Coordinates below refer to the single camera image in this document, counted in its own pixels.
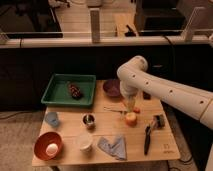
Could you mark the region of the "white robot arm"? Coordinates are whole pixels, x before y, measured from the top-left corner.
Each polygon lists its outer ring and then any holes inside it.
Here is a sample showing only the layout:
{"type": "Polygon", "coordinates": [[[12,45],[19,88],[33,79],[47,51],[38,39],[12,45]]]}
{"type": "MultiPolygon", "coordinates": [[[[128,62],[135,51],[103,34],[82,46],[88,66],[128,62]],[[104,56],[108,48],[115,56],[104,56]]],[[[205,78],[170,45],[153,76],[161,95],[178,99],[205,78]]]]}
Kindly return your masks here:
{"type": "Polygon", "coordinates": [[[124,98],[130,100],[142,90],[213,130],[213,92],[153,76],[147,69],[148,62],[140,55],[117,69],[124,98]]]}

